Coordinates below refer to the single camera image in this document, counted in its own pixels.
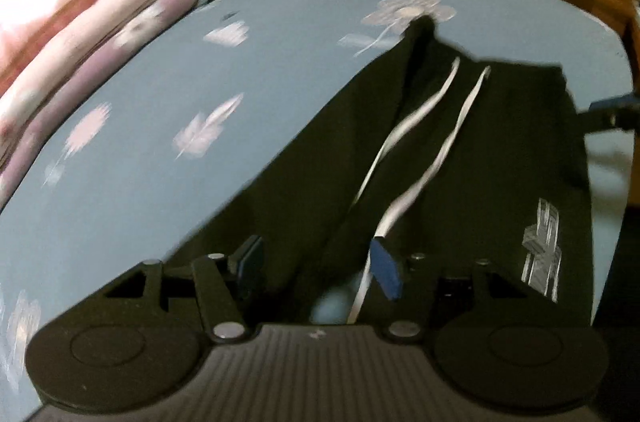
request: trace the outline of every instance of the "bed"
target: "bed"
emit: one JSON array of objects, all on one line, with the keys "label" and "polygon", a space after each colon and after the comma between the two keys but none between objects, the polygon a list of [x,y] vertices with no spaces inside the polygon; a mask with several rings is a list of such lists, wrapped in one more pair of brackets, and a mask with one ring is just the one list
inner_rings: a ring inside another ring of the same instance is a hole
[{"label": "bed", "polygon": [[[78,107],[0,214],[4,363],[12,313],[42,325],[137,262],[172,255],[399,41],[398,12],[425,2],[439,37],[475,57],[561,64],[578,108],[632,89],[632,0],[212,0]],[[595,312],[634,138],[590,135],[587,148]],[[38,405],[26,376],[14,390],[0,373],[0,398],[2,422]]]}]

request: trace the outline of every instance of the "ribbed gray surface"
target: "ribbed gray surface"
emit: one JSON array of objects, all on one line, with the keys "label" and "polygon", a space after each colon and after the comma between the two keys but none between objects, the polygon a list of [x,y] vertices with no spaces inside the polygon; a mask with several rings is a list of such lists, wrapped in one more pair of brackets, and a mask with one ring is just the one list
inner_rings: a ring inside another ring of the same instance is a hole
[{"label": "ribbed gray surface", "polygon": [[178,393],[142,410],[89,417],[45,407],[33,422],[600,422],[588,408],[517,417],[452,391],[415,347],[368,326],[265,326],[253,341],[214,349]]}]

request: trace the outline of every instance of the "silver bolt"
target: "silver bolt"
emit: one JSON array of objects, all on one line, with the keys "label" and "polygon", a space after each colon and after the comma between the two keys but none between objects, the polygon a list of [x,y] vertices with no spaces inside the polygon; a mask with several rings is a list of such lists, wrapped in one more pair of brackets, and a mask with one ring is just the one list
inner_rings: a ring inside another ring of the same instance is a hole
[{"label": "silver bolt", "polygon": [[214,326],[213,335],[220,339],[238,339],[244,335],[244,326],[235,321],[220,323]]},{"label": "silver bolt", "polygon": [[420,333],[420,325],[413,321],[395,321],[389,326],[389,333],[403,339],[412,338]]}]

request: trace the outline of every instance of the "white drawstring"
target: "white drawstring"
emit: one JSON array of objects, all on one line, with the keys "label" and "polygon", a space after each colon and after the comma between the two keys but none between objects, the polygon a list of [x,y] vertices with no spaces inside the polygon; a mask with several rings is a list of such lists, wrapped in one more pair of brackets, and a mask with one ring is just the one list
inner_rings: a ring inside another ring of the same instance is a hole
[{"label": "white drawstring", "polygon": [[[380,223],[376,228],[376,232],[374,235],[375,237],[386,236],[389,233],[389,231],[393,228],[395,223],[398,221],[398,219],[402,217],[402,215],[404,215],[404,213],[409,209],[409,207],[411,207],[411,205],[416,201],[416,199],[418,198],[418,196],[420,195],[424,187],[431,181],[431,179],[433,179],[433,177],[436,176],[436,174],[442,167],[442,164],[444,163],[445,159],[447,158],[447,155],[449,154],[449,150],[451,149],[453,142],[456,140],[456,136],[460,131],[460,128],[462,127],[462,123],[465,121],[466,115],[471,109],[471,106],[473,105],[474,100],[478,96],[480,87],[482,86],[482,82],[489,75],[489,72],[491,72],[491,68],[485,67],[480,77],[478,78],[476,85],[471,90],[469,95],[466,97],[465,102],[463,103],[462,108],[460,109],[456,126],[454,127],[453,131],[449,134],[447,139],[442,143],[442,146],[440,147],[440,151],[438,152],[433,163],[429,166],[427,171],[424,172],[422,177],[420,177],[420,180],[412,184],[412,186],[407,191],[405,191],[397,199],[395,199],[392,202],[392,204],[388,207],[388,209],[385,211],[385,214],[382,216],[382,219],[380,220]],[[371,253],[369,251],[369,253],[367,254],[367,262],[365,264],[362,280],[360,281],[358,292],[353,302],[353,306],[351,307],[351,312],[349,313],[347,324],[353,324],[358,319],[358,314],[360,313],[360,309],[362,308],[362,304],[364,303],[364,298],[367,295],[367,291],[369,290],[370,284],[371,284]]]},{"label": "white drawstring", "polygon": [[383,142],[382,147],[380,148],[378,154],[376,155],[375,160],[373,161],[373,164],[369,168],[369,172],[367,173],[367,176],[364,177],[362,185],[360,186],[360,190],[358,191],[356,198],[353,200],[353,203],[356,203],[360,199],[360,196],[362,195],[364,188],[366,188],[367,184],[369,183],[369,180],[371,179],[371,175],[373,175],[373,170],[376,168],[380,160],[382,160],[382,158],[385,157],[385,155],[388,154],[388,152],[390,152],[391,149],[396,144],[398,144],[398,141],[402,139],[402,137],[408,131],[414,128],[415,125],[417,125],[421,120],[423,120],[425,115],[431,112],[431,110],[434,109],[434,107],[438,104],[438,102],[440,102],[444,94],[447,92],[447,90],[451,86],[451,83],[453,82],[453,78],[456,76],[456,73],[458,72],[459,66],[460,66],[460,58],[456,57],[453,64],[451,65],[451,72],[449,74],[449,77],[446,79],[446,81],[444,81],[444,85],[442,85],[442,88],[438,90],[438,92],[433,94],[429,99],[427,99],[422,104],[422,106],[420,106],[420,108],[414,110],[412,113],[406,116],[402,121],[400,121],[400,123],[398,123],[398,125],[391,130],[391,133],[388,136],[386,136],[385,142]]}]

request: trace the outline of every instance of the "blue bed sheet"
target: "blue bed sheet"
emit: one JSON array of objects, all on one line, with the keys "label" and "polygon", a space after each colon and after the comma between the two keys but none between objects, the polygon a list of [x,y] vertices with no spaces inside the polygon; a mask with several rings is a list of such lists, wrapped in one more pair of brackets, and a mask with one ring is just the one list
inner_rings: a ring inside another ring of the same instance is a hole
[{"label": "blue bed sheet", "polygon": [[[169,254],[420,9],[473,56],[561,64],[578,107],[631,90],[620,38],[559,0],[216,0],[198,9],[76,110],[0,215],[0,421],[38,404],[23,334],[142,259]],[[595,308],[633,138],[590,135],[587,146]]]}]

